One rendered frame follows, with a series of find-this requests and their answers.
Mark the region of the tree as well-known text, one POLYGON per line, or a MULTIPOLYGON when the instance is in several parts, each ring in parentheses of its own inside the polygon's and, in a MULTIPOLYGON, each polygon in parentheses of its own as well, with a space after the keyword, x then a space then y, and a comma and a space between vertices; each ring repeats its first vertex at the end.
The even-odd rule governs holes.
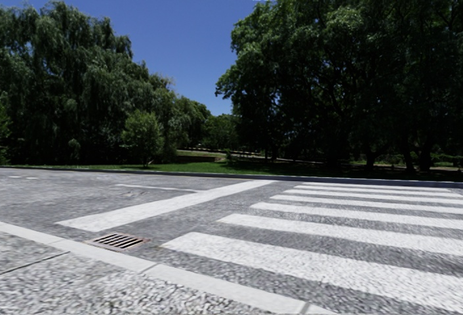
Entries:
POLYGON ((140 158, 144 167, 161 151, 163 137, 153 112, 135 110, 130 113, 121 132, 126 148, 140 158))

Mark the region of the rusty drain grate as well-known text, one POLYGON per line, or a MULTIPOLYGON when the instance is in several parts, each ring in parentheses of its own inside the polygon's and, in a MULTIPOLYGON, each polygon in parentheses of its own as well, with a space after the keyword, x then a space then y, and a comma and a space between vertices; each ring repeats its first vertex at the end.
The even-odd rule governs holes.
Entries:
POLYGON ((83 243, 110 251, 124 252, 150 241, 151 240, 148 238, 133 236, 122 232, 112 232, 103 236, 98 236, 91 240, 86 240, 83 243))

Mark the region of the trees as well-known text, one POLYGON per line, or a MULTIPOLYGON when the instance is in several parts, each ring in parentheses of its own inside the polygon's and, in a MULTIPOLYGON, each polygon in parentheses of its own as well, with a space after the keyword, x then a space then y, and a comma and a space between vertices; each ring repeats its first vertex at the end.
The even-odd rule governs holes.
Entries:
POLYGON ((211 115, 135 62, 109 19, 60 1, 0 5, 0 164, 141 163, 121 138, 135 110, 157 118, 163 146, 153 159, 239 147, 234 117, 211 115))
POLYGON ((273 158, 463 158, 463 0, 266 1, 231 47, 216 93, 273 158))

